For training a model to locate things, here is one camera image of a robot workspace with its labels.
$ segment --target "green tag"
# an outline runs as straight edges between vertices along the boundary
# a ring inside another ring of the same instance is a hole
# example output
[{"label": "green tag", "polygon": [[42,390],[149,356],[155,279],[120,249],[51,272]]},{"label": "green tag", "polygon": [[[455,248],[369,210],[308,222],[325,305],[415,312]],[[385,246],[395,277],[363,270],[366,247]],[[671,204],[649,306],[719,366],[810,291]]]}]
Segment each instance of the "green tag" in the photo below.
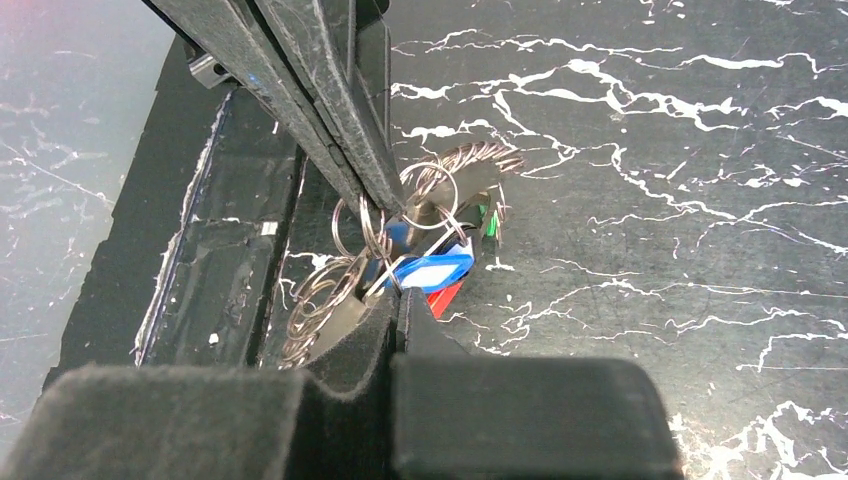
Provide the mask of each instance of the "green tag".
[{"label": "green tag", "polygon": [[[486,206],[485,205],[478,205],[478,207],[480,208],[480,215],[485,215],[486,214]],[[498,223],[499,223],[498,222],[498,212],[495,212],[495,214],[492,215],[492,220],[489,222],[489,226],[486,227],[486,236],[487,237],[494,237],[495,236],[495,233],[497,233],[497,231],[498,231]]]}]

